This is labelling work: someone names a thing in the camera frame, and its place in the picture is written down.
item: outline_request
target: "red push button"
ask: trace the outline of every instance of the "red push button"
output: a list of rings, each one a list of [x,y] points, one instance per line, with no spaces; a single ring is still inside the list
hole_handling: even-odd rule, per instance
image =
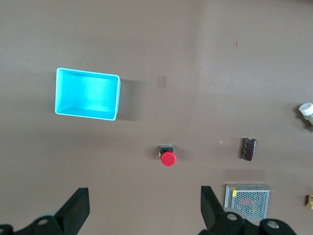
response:
[[[165,166],[172,166],[176,162],[176,155],[171,151],[166,151],[161,155],[161,162]]]

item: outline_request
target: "plastic bin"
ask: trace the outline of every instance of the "plastic bin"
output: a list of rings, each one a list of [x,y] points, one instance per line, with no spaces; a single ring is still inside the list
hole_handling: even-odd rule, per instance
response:
[[[58,68],[55,113],[114,121],[120,87],[118,75]]]

